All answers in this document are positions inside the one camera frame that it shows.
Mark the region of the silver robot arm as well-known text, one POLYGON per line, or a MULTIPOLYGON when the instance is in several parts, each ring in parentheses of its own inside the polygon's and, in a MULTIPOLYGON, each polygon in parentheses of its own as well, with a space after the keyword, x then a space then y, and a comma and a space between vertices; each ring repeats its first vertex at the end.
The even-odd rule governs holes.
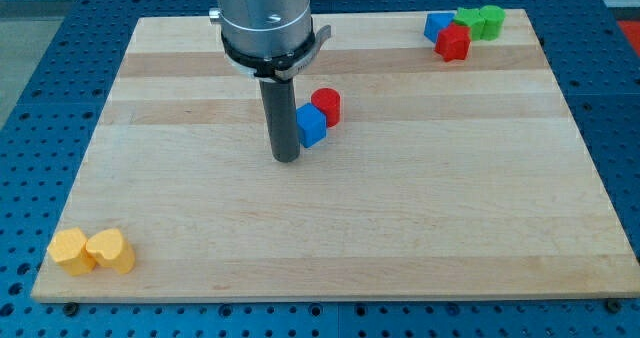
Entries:
POLYGON ((332 36, 329 25, 314 27, 310 0, 216 1, 210 19, 220 25, 226 55, 257 79, 293 79, 332 36))

